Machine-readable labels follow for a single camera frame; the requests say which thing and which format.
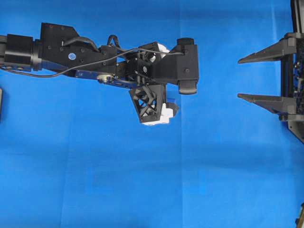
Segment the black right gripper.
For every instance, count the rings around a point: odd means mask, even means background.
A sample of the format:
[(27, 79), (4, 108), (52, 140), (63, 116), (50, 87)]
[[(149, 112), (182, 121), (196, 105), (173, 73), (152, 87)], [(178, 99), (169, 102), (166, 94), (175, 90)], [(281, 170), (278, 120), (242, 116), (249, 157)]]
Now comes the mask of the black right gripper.
[(287, 33), (285, 37), (261, 51), (240, 59), (237, 63), (281, 60), (281, 96), (238, 94), (247, 102), (278, 114), (281, 122), (304, 141), (304, 35)]

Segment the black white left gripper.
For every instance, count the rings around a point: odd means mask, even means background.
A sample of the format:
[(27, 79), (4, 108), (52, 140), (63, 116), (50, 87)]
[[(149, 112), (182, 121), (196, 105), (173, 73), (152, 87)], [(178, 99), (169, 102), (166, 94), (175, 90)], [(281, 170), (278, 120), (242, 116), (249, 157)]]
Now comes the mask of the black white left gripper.
[(116, 65), (116, 85), (129, 89), (139, 122), (144, 125), (167, 124), (170, 109), (172, 117), (179, 110), (177, 104), (167, 103), (166, 84), (155, 79), (155, 64), (163, 56), (158, 51), (169, 52), (154, 42), (124, 54), (124, 61)]

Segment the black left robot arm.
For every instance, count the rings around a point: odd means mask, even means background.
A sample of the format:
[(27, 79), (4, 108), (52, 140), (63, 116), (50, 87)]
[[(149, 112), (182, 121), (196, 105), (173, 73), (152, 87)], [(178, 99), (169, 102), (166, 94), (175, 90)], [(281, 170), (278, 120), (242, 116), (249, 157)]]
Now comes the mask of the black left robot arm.
[(166, 83), (152, 77), (152, 66), (169, 54), (156, 42), (122, 49), (110, 35), (97, 46), (73, 27), (42, 23), (40, 38), (8, 34), (0, 38), (0, 67), (14, 74), (31, 76), (47, 69), (53, 76), (96, 80), (129, 90), (140, 123), (167, 124), (178, 106), (167, 101)]

